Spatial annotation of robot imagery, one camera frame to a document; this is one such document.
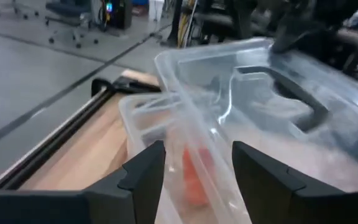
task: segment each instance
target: black metal frame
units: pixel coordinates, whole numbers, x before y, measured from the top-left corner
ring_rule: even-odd
[[[17,190],[116,93],[133,94],[158,91],[160,91],[160,88],[157,86],[141,83],[127,77],[119,77],[112,83],[101,78],[94,79],[91,85],[92,99],[88,104],[57,132],[53,133],[39,147],[34,149],[29,156],[1,177],[0,190]]]

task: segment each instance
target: transparent plastic box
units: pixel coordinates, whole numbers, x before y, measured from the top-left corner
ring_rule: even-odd
[[[182,111],[178,119],[229,168],[231,144],[242,141],[341,190],[358,191],[358,83],[299,52],[273,54],[272,43],[258,38],[158,55],[160,84],[182,102],[173,113]],[[225,175],[231,185],[232,174]],[[236,196],[234,187],[227,189]]]
[[[175,99],[175,94],[132,95],[119,102],[129,157],[156,140],[164,141],[167,155],[156,223],[250,223],[236,181],[228,185],[230,168],[204,147],[191,122],[178,119],[181,101]],[[229,203],[239,217],[232,217]]]

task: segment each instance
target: concrete floor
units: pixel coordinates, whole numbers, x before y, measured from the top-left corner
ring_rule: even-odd
[[[64,27],[45,26],[46,0],[17,1],[37,9],[40,17],[29,11],[25,21],[1,11],[0,173],[89,100],[93,78],[114,80],[127,68],[153,73],[153,58],[164,48],[148,36],[171,20],[155,24],[133,17],[132,27],[119,37],[94,30],[76,49],[64,38],[48,43],[50,34]]]

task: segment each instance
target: orange object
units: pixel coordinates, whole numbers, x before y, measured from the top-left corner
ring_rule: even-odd
[[[212,171],[213,163],[211,154],[207,149],[199,149],[200,157],[208,172]],[[208,198],[204,187],[198,178],[197,171],[190,157],[189,149],[186,147],[183,153],[183,178],[185,181],[185,198],[192,205],[206,205]]]

